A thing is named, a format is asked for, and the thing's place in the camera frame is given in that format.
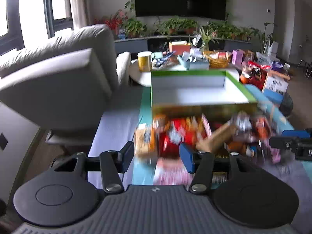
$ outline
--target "window frame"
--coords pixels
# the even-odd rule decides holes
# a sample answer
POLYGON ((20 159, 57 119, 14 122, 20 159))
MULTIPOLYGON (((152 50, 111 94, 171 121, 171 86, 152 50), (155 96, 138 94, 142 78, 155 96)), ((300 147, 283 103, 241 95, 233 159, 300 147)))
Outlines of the window frame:
POLYGON ((68 18, 54 19, 52 0, 43 0, 44 14, 46 18, 46 29, 48 32, 48 38, 55 36, 56 31, 60 31, 66 28, 74 28, 72 15, 68 18))
POLYGON ((13 50, 23 49, 24 40, 19 16, 19 0, 6 0, 7 34, 0 37, 0 56, 13 50))

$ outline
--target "blurry snack pile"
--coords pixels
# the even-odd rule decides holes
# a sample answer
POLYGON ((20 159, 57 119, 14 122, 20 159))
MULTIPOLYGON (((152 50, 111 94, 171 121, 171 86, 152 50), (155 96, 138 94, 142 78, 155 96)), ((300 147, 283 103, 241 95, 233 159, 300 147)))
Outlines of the blurry snack pile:
MULTIPOLYGON (((192 180, 179 158, 179 146, 187 144, 200 153, 210 152, 216 158, 240 154, 256 162, 280 161, 278 149, 271 149, 268 139, 273 135, 264 115, 239 112, 228 122, 208 122, 206 116, 189 116, 170 119, 164 114, 154 116, 151 126, 140 124, 135 133, 135 156, 145 162, 157 160, 154 185, 186 187, 192 180)), ((213 184, 228 179, 228 173, 214 173, 213 184)))

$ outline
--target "round white table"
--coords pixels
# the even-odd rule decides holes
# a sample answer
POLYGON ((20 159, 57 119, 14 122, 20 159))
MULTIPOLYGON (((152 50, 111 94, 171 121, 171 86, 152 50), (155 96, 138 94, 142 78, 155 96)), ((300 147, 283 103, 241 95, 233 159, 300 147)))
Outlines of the round white table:
MULTIPOLYGON (((173 67, 170 67, 168 69, 169 71, 185 71, 186 68, 183 65, 176 65, 173 67)), ((226 69, 237 81, 239 81, 239 73, 236 69, 230 68, 226 69)), ((129 67, 129 76, 132 80, 137 82, 138 84, 145 86, 145 87, 151 87, 152 85, 152 75, 151 72, 141 72, 138 69, 138 60, 132 60, 130 67, 129 67)))

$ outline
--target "sofa armrest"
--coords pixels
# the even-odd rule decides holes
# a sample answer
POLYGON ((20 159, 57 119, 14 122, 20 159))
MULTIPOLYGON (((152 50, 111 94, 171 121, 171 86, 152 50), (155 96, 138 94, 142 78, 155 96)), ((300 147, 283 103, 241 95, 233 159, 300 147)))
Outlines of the sofa armrest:
POLYGON ((96 127, 111 94, 91 48, 32 64, 0 80, 0 101, 45 129, 96 127))
POLYGON ((116 63, 119 86, 129 85, 129 66, 131 64, 131 54, 129 52, 124 52, 123 54, 118 55, 116 63))

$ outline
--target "red flowers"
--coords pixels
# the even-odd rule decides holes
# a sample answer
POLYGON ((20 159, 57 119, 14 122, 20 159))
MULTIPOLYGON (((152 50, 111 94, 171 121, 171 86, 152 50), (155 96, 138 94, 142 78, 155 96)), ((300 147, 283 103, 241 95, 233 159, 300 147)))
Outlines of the red flowers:
POLYGON ((102 17, 100 20, 95 19, 94 24, 107 24, 111 30, 117 29, 120 25, 122 25, 123 21, 128 20, 127 12, 123 12, 122 10, 118 10, 115 15, 110 18, 102 17))

